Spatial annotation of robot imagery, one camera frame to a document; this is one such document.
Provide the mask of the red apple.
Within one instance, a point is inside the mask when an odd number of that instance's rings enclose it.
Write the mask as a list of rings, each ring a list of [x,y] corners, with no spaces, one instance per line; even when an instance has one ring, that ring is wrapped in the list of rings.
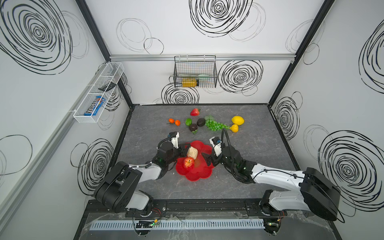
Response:
[[[183,166],[187,170],[193,169],[194,166],[195,166],[195,160],[193,158],[191,158],[191,157],[187,157],[183,161]]]

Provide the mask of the red flower-shaped fruit bowl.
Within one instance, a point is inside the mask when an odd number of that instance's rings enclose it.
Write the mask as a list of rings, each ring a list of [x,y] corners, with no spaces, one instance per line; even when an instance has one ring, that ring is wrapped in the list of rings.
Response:
[[[198,150],[197,158],[194,160],[192,167],[186,168],[184,161],[186,157],[180,157],[177,159],[176,171],[179,175],[185,176],[187,180],[196,182],[199,179],[207,179],[212,175],[214,166],[207,165],[203,154],[211,155],[213,148],[209,145],[205,145],[201,141],[191,142],[191,147]]]

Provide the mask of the large yellow lemon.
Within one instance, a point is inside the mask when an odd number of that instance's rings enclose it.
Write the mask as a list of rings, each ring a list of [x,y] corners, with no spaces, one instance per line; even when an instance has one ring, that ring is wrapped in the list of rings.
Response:
[[[232,118],[232,122],[233,122],[234,125],[241,126],[241,125],[243,125],[245,123],[245,120],[241,116],[234,116]]]

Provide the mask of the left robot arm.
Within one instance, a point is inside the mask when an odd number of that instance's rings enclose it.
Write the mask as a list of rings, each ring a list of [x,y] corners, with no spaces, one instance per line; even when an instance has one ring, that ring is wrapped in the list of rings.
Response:
[[[191,144],[176,145],[169,140],[161,141],[151,161],[142,165],[129,165],[120,161],[109,171],[94,191],[94,198],[115,213],[136,210],[142,216],[152,213],[154,198],[137,190],[139,183],[159,180],[171,170],[181,157],[186,157]]]

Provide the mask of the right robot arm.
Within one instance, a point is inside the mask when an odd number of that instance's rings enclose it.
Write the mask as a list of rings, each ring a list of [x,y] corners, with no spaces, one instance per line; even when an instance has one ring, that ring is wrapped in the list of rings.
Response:
[[[282,211],[309,211],[336,221],[339,214],[340,189],[314,168],[304,171],[276,169],[245,160],[240,152],[225,144],[216,145],[211,154],[203,154],[208,166],[223,165],[239,182],[266,184],[281,188],[267,190],[260,207],[264,214]]]

